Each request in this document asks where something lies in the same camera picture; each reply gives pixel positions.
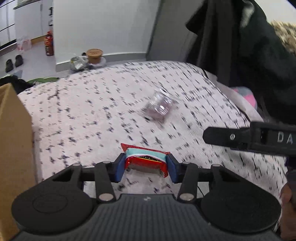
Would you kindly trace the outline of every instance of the hand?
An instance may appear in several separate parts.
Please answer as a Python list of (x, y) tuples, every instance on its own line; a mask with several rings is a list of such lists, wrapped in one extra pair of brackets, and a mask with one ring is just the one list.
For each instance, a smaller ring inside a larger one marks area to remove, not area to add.
[(282, 217), (280, 220), (281, 238), (285, 241), (296, 239), (296, 210), (290, 202), (292, 191), (288, 184), (281, 190)]

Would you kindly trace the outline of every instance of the black slipper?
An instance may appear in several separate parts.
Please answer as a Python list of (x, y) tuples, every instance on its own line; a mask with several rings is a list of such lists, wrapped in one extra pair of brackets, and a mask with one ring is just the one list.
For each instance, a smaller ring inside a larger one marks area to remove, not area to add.
[(21, 55), (15, 57), (15, 67), (21, 66), (24, 63)]
[(5, 67), (5, 72), (8, 73), (9, 71), (13, 70), (13, 62), (11, 59), (8, 59), (6, 61), (6, 67)]

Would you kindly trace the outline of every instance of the cabinet door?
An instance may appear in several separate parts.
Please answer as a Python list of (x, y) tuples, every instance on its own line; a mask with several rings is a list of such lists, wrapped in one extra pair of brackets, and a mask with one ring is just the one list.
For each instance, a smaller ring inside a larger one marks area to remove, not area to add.
[(5, 0), (0, 5), (0, 46), (15, 40), (14, 10), (17, 0)]
[(41, 30), (41, 1), (15, 9), (16, 38), (27, 36), (34, 39), (43, 35)]

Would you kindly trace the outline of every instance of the white patterned blanket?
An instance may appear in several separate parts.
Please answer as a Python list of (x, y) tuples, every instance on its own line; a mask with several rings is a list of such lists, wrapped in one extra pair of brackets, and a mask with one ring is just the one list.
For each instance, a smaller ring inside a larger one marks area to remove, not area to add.
[[(155, 88), (179, 99), (164, 129), (139, 111)], [(220, 90), (190, 64), (173, 61), (126, 63), (73, 74), (32, 87), (19, 98), (33, 119), (44, 179), (68, 165), (91, 167), (114, 161), (120, 143), (170, 151), (177, 160), (203, 168), (221, 164), (277, 198), (286, 183), (282, 157), (233, 151), (205, 144), (208, 126), (246, 127), (248, 120)], [(156, 174), (125, 171), (113, 185), (120, 193), (174, 193), (179, 185)], [(94, 196), (88, 183), (86, 192)]]

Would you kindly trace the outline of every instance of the white cabinet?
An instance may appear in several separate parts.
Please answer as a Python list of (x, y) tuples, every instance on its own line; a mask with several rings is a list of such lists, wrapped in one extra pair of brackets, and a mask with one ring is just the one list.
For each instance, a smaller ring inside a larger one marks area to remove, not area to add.
[(15, 40), (14, 10), (16, 0), (5, 0), (0, 5), (0, 46)]
[(15, 34), (16, 38), (28, 36), (34, 39), (46, 35), (49, 31), (49, 8), (52, 0), (40, 0), (16, 8)]
[(42, 36), (41, 1), (33, 2), (15, 9), (16, 38), (27, 36), (34, 39)]

